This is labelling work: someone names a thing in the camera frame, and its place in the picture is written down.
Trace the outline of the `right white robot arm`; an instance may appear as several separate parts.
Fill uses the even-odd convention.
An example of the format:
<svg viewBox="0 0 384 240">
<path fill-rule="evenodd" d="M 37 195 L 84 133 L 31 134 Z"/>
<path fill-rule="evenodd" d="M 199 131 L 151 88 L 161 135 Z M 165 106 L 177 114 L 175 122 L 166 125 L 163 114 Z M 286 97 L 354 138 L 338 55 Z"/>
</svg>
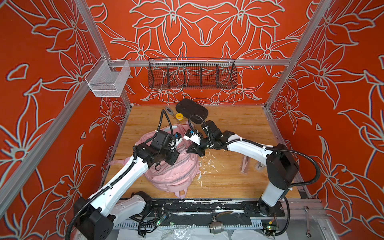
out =
<svg viewBox="0 0 384 240">
<path fill-rule="evenodd" d="M 263 216 L 270 216 L 272 210 L 280 199 L 293 187 L 308 186 L 316 183 L 321 170 L 318 163 L 306 154 L 289 150 L 285 145 L 263 145 L 230 132 L 222 132 L 213 121 L 204 121 L 198 115 L 192 115 L 188 119 L 190 127 L 184 139 L 191 141 L 187 152 L 205 155 L 205 150 L 226 150 L 242 154 L 261 163 L 267 169 L 269 183 L 258 200 L 258 208 Z M 298 155 L 307 159 L 315 168 L 315 176 L 308 181 L 295 183 L 294 178 L 299 172 L 299 165 L 292 155 Z"/>
</svg>

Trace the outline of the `clear eraser box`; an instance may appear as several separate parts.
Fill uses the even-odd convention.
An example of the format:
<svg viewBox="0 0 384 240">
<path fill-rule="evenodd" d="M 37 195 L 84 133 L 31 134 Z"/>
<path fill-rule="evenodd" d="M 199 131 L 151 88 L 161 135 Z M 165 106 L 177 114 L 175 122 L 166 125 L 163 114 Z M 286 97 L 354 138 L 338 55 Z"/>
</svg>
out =
<svg viewBox="0 0 384 240">
<path fill-rule="evenodd" d="M 259 172 L 263 172 L 265 168 L 266 168 L 266 166 L 265 166 L 264 164 L 262 164 L 262 163 L 257 163 L 257 164 L 255 165 L 255 169 L 256 169 L 257 171 L 259 171 Z"/>
</svg>

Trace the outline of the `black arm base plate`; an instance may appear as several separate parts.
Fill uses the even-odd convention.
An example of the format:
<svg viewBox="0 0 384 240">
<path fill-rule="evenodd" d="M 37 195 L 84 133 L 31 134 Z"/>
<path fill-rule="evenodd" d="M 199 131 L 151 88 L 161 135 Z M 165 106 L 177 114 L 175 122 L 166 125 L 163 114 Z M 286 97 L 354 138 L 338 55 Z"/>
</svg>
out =
<svg viewBox="0 0 384 240">
<path fill-rule="evenodd" d="M 153 199 L 149 207 L 166 214 L 213 214 L 225 211 L 245 214 L 247 217 L 266 217 L 257 199 Z"/>
</svg>

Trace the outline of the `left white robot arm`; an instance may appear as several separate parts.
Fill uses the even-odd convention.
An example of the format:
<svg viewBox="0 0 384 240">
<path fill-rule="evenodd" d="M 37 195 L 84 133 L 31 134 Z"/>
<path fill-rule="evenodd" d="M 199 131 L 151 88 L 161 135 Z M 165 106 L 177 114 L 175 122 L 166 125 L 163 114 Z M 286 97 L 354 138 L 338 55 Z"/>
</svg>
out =
<svg viewBox="0 0 384 240">
<path fill-rule="evenodd" d="M 181 137 L 169 124 L 168 132 L 157 128 L 151 137 L 133 146 L 133 155 L 104 187 L 88 199 L 79 198 L 76 201 L 74 216 L 65 238 L 71 239 L 72 230 L 76 228 L 87 240 L 104 240 L 114 225 L 126 219 L 138 223 L 139 228 L 155 227 L 163 214 L 158 208 L 152 207 L 152 198 L 149 195 L 137 192 L 121 204 L 118 201 L 151 167 L 158 167 L 161 162 L 173 165 L 177 161 L 180 155 L 177 147 Z"/>
</svg>

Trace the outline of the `pink student backpack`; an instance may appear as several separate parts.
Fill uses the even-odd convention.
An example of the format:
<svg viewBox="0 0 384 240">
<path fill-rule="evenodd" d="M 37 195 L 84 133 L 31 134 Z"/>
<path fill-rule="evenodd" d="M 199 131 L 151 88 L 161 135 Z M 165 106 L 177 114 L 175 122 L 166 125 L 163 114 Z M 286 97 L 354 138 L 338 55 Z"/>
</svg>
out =
<svg viewBox="0 0 384 240">
<path fill-rule="evenodd" d="M 190 145 L 190 141 L 182 140 L 178 144 L 177 151 L 180 154 L 174 165 L 162 161 L 158 171 L 152 166 L 144 173 L 146 179 L 160 191 L 173 193 L 177 198 L 184 199 L 193 179 L 201 173 L 199 155 L 187 153 Z"/>
</svg>

